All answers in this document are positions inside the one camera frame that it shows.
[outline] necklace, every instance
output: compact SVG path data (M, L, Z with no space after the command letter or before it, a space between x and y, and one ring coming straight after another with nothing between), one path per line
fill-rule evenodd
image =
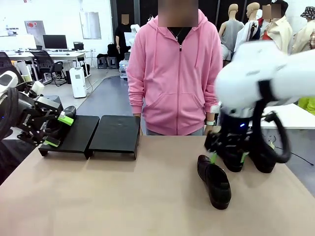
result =
M180 33L182 32L183 28L184 28L184 27L182 27L181 31L179 31L178 35L175 35L175 34L173 33L173 31L170 30L171 33L172 33L172 35L174 35L174 37L175 37L175 39L176 39L177 42L178 42L178 36L179 36Z

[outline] white air purifier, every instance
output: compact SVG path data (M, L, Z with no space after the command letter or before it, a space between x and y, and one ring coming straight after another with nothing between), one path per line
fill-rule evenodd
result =
M74 98L83 98L87 96L85 77L82 67L70 69L70 79L72 84Z

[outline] pink hoodie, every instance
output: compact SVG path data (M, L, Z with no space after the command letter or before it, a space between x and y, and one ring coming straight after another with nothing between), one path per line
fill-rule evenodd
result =
M136 35L127 69L132 112L142 112L147 129L163 135L188 135L202 128L218 101L214 81L222 69L216 27L199 10L198 27L182 43L158 17Z

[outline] black stand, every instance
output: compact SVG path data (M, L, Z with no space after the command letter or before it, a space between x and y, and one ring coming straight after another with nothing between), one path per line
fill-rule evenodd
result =
M38 150L42 156L46 156L49 151L82 153L86 159L93 155L89 150L92 137L96 131L99 117L77 116L69 133L59 147L42 145Z
M99 122L89 150L133 154L137 158L140 118L103 116Z

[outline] zipper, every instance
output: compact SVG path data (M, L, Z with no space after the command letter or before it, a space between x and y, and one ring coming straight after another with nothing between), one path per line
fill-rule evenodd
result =
M179 88L181 77L182 45L179 45L179 63L178 63L178 82L177 82L177 112L176 112L176 135L178 135L178 116L179 116Z

